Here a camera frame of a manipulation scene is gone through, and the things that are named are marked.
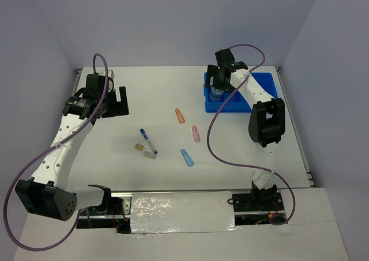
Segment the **blue cleaning gel jar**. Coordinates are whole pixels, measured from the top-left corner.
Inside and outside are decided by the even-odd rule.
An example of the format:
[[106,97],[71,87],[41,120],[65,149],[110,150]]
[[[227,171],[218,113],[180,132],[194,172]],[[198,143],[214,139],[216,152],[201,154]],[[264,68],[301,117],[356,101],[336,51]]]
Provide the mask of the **blue cleaning gel jar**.
[[221,101],[224,92],[225,92],[224,90],[219,89],[219,88],[215,88],[214,86],[212,86],[209,90],[209,100],[212,101],[212,102]]

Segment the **pink translucent case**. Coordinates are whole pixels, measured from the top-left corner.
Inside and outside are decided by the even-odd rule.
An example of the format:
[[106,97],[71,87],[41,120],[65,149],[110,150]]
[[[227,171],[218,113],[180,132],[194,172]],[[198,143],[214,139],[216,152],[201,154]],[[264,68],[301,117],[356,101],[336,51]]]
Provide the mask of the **pink translucent case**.
[[194,142],[200,142],[201,139],[200,139],[200,136],[199,136],[199,132],[198,132],[197,127],[196,126],[192,126],[191,127],[191,130],[192,130],[192,133],[193,133]]

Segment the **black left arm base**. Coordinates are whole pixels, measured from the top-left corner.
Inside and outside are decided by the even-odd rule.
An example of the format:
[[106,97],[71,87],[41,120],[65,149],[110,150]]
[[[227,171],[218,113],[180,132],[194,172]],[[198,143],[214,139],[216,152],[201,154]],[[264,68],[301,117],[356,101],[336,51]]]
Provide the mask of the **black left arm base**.
[[77,229],[110,229],[119,234],[131,233],[133,194],[113,192],[107,207],[88,207],[78,220]]

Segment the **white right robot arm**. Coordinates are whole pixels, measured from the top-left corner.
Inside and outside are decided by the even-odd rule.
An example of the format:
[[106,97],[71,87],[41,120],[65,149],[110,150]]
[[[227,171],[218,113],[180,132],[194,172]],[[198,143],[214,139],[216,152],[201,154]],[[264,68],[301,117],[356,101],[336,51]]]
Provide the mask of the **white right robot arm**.
[[239,93],[251,108],[248,134],[258,146],[262,163],[250,166],[255,169],[251,185],[256,190],[250,197],[251,205],[257,210],[263,210],[271,202],[268,192],[277,188],[275,151],[285,133],[285,102],[268,93],[252,75],[254,69],[249,69],[244,62],[237,62],[230,48],[217,51],[215,57],[217,64],[209,65],[206,75],[209,97],[221,100],[225,92],[229,96],[219,106],[209,125],[207,143],[210,143],[210,132],[219,113]]

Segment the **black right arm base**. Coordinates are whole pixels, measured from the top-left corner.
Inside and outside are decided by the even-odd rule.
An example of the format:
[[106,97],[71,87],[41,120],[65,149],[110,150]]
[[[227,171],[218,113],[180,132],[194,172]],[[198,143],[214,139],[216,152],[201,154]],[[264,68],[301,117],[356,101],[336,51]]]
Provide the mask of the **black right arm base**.
[[227,200],[234,207],[235,212],[247,211],[279,211],[284,210],[281,194],[277,191],[277,185],[269,188],[258,188],[252,181],[251,190],[247,193],[235,193]]

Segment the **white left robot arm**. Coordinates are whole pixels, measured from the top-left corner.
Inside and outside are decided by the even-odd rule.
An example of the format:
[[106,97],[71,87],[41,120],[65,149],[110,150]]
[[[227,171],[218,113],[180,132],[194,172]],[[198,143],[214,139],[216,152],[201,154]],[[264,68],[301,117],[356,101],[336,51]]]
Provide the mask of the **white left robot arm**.
[[129,114],[126,88],[116,88],[114,78],[111,69],[88,74],[86,86],[65,102],[59,130],[52,142],[55,149],[43,157],[29,180],[19,180],[16,184],[16,194],[27,212],[67,221],[81,209],[92,207],[100,214],[111,211],[110,188],[89,184],[67,191],[66,187],[77,153],[96,121]]

